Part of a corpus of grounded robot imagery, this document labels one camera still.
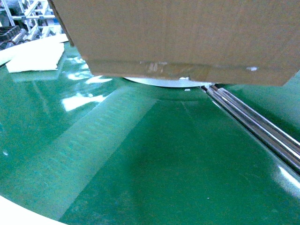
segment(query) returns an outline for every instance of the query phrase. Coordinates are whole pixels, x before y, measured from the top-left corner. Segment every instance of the metal rail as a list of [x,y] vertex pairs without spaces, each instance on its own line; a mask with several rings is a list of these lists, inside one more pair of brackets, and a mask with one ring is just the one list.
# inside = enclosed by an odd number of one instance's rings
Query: metal rail
[[203,88],[221,107],[300,174],[300,143],[223,88]]

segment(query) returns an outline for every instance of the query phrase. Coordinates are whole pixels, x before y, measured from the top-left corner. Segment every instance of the metal rod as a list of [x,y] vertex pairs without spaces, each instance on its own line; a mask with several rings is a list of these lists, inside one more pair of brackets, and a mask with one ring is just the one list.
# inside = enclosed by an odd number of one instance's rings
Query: metal rod
[[270,150],[300,174],[300,143],[223,88],[206,92]]
[[10,24],[11,24],[12,26],[15,26],[15,22],[14,22],[14,20],[13,20],[13,18],[12,18],[12,15],[11,15],[11,13],[10,13],[10,10],[9,10],[9,8],[8,8],[8,5],[7,5],[7,3],[6,3],[6,0],[2,0],[2,3],[3,3],[3,6],[4,6],[4,8],[5,8],[5,11],[6,11],[6,13],[7,13],[7,16],[8,16],[8,19],[9,19]]
[[53,19],[55,18],[55,15],[29,15],[29,16],[13,16],[14,20],[22,20],[22,19]]
[[25,11],[24,15],[25,16],[28,16],[30,15],[35,9],[36,7],[38,6],[38,0],[35,0],[32,5]]

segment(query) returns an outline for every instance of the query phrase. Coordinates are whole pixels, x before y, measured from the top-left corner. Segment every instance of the white paper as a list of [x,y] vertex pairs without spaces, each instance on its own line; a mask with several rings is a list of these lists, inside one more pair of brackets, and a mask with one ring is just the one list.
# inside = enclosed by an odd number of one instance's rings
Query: white paper
[[10,73],[56,70],[63,52],[63,43],[38,43],[30,49],[23,49],[6,64],[6,67]]

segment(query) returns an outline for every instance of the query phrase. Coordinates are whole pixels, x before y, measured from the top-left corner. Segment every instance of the cardboard box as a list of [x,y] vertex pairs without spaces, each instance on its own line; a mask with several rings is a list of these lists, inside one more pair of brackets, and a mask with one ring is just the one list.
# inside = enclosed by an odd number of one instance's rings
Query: cardboard box
[[92,74],[283,85],[300,69],[300,1],[52,0]]

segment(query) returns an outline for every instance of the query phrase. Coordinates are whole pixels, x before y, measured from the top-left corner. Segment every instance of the green surface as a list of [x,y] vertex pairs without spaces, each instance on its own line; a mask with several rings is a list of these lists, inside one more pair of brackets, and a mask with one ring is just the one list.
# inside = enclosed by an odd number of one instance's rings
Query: green surface
[[200,89],[65,48],[56,72],[0,68],[2,196],[70,225],[300,223],[299,177]]
[[300,142],[300,71],[282,87],[226,85],[225,89]]

